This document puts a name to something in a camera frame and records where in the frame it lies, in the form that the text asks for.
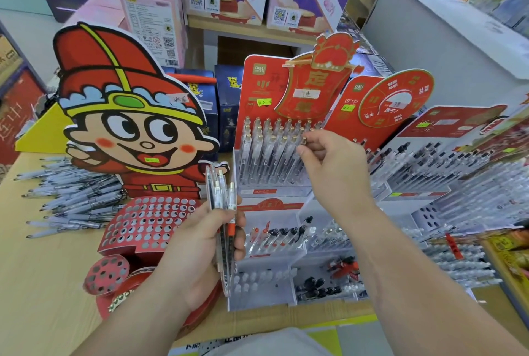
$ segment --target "yellow price sticker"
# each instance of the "yellow price sticker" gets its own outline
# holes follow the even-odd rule
[[[262,105],[272,105],[272,99],[257,99],[257,105],[259,107]]]
[[[344,104],[341,111],[353,111],[356,108],[355,105]]]

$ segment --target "cartoon character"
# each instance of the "cartoon character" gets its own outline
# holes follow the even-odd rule
[[[63,71],[59,105],[76,123],[64,130],[72,164],[119,174],[130,197],[198,199],[199,160],[219,145],[201,131],[195,95],[125,32],[79,22],[61,29],[53,47]]]

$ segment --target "blue box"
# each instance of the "blue box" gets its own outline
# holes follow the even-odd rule
[[[210,70],[203,69],[176,69],[172,72],[166,71],[166,73],[177,73],[185,75],[197,75],[206,76],[209,78],[213,77],[213,72]],[[197,96],[204,113],[206,114],[206,126],[202,128],[202,132],[205,135],[211,136],[215,139],[218,138],[218,101],[217,101],[217,90],[215,85],[209,84],[193,84],[186,83],[189,89]],[[218,159],[218,153],[207,154],[204,159],[209,161],[216,161]]]
[[[221,152],[231,152],[235,145],[242,70],[242,66],[215,65],[219,107],[218,141],[221,143]]]

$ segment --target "table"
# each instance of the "table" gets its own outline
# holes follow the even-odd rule
[[[188,15],[187,18],[191,28],[203,29],[204,31],[204,68],[207,70],[214,70],[215,65],[217,65],[219,36],[287,45],[294,47],[295,55],[312,51],[316,43],[315,36],[268,29],[266,25],[248,25],[195,15]]]
[[[101,322],[95,299],[81,285],[102,233],[87,230],[30,240],[24,222],[42,218],[45,199],[23,199],[35,180],[13,181],[19,172],[39,169],[47,154],[21,153],[0,185],[0,349],[2,356],[66,356]],[[498,286],[480,288],[489,313],[529,347],[529,333]],[[221,298],[209,316],[174,346],[278,330],[287,326],[361,323],[376,319],[371,302],[342,300],[297,307],[279,305],[228,313]]]

